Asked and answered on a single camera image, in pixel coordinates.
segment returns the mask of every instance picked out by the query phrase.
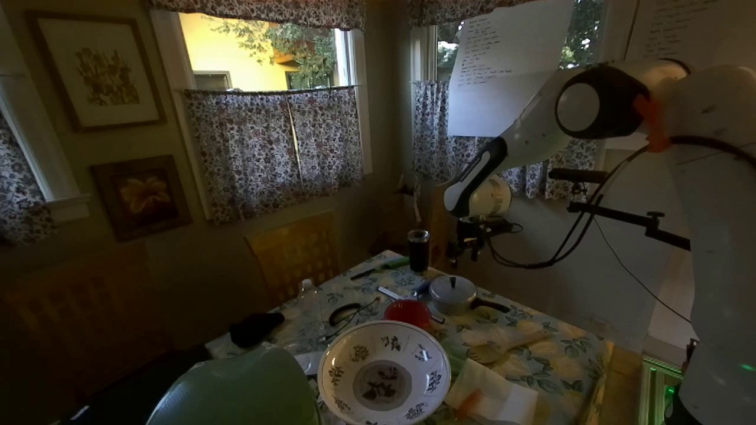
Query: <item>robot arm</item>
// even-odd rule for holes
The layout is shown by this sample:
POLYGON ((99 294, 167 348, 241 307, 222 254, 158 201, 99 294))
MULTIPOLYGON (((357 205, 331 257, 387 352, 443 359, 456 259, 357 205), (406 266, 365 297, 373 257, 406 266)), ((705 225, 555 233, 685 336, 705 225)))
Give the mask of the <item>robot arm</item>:
POLYGON ((741 65, 692 76, 673 61, 558 70, 445 187, 443 205, 457 221, 474 219, 469 199, 490 172, 545 161, 568 137, 621 137, 644 122, 649 140, 680 144, 671 172, 692 231, 699 336, 680 399, 702 423, 748 423, 756 418, 752 114, 756 70, 741 65))

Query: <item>window frame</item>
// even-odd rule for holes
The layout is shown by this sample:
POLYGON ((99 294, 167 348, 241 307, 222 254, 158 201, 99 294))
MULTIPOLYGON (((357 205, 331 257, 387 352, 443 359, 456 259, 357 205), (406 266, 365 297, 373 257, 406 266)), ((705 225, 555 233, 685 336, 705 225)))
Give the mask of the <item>window frame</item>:
MULTIPOLYGON (((190 133, 183 114, 181 90, 195 90, 190 76, 190 61, 183 43, 183 30, 177 12, 150 10, 150 29, 162 61, 162 72, 171 91, 175 115, 183 137, 183 148, 189 156, 194 183, 200 199, 203 215, 210 218, 210 202, 204 194, 204 181, 200 175, 198 156, 190 146, 190 133)), ((359 109, 359 142, 364 175, 373 172, 370 133, 367 133, 367 91, 365 91, 365 58, 361 30, 334 30, 334 54, 338 54, 338 84, 357 87, 359 109)))
POLYGON ((0 46, 0 111, 31 166, 52 219, 73 221, 90 218, 90 195, 79 192, 71 172, 64 146, 2 10, 0 46))

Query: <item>red object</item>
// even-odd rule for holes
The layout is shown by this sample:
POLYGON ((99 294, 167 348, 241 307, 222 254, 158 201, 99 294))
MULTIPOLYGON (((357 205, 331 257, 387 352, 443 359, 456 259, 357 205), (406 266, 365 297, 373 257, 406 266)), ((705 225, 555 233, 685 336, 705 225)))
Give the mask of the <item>red object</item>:
POLYGON ((395 299, 391 305, 384 307, 382 319, 404 322, 422 331, 430 331, 431 325, 431 317, 426 307, 417 299, 395 299))

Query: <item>white bowl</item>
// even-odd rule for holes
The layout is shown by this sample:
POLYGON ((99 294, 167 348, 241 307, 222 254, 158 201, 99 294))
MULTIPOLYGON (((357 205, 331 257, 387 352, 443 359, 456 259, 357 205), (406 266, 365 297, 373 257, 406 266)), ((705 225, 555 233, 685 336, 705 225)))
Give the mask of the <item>white bowl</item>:
POLYGON ((349 423, 421 423, 442 407, 451 383, 443 348, 422 327, 367 322, 323 352, 315 385, 326 407, 349 423))

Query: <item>picture frame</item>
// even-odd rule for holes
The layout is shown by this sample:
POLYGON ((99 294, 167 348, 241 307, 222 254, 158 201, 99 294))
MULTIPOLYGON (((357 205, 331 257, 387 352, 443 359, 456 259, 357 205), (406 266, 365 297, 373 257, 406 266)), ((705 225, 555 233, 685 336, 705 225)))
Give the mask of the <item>picture frame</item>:
POLYGON ((190 221, 171 156, 102 163, 90 172, 118 240, 190 221))
POLYGON ((134 18, 47 12, 27 18, 76 129, 162 121, 134 18))

